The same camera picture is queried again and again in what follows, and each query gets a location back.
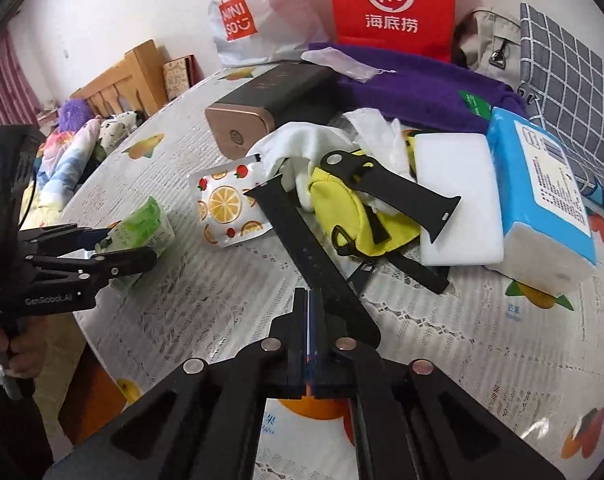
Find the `tablecloth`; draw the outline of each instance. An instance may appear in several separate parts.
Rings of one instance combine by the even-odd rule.
[[[76,313],[114,379],[147,391],[190,356],[232,357],[291,309],[303,280],[279,239],[270,233],[222,250],[208,244],[195,236],[198,209],[187,186],[189,173],[226,160],[205,107],[268,68],[218,73],[168,104],[109,156],[63,212],[64,222],[104,227],[151,195],[176,234],[128,294],[107,287],[96,308]],[[587,478],[604,457],[603,420],[594,451],[562,458],[583,416],[584,424],[604,418],[604,212],[589,208],[597,272],[555,301],[483,267],[451,269],[450,287],[437,296],[381,266],[363,295],[381,329],[384,358],[432,360],[571,480]],[[357,478],[342,421],[303,418],[269,400],[255,478]]]

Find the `pink curtain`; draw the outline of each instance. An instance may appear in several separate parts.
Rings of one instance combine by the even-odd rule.
[[[0,124],[38,124],[40,108],[15,57],[7,30],[0,33]]]

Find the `green plastic packet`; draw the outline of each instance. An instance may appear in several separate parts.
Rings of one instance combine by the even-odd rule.
[[[150,247],[159,258],[175,239],[175,233],[166,213],[150,196],[146,203],[119,222],[104,240],[96,244],[96,253],[123,251],[138,247]],[[111,280],[111,285],[118,290],[127,290],[140,274],[122,276]]]

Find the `green label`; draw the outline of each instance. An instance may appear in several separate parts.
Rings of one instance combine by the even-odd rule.
[[[490,120],[492,107],[484,99],[477,95],[469,94],[469,92],[465,92],[464,90],[460,90],[457,93],[464,99],[464,102],[470,111],[475,115]]]

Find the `wooden headboard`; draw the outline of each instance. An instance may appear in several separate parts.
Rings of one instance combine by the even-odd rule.
[[[145,41],[71,97],[85,99],[102,116],[119,114],[128,108],[143,110],[150,117],[168,102],[162,64],[155,42]]]

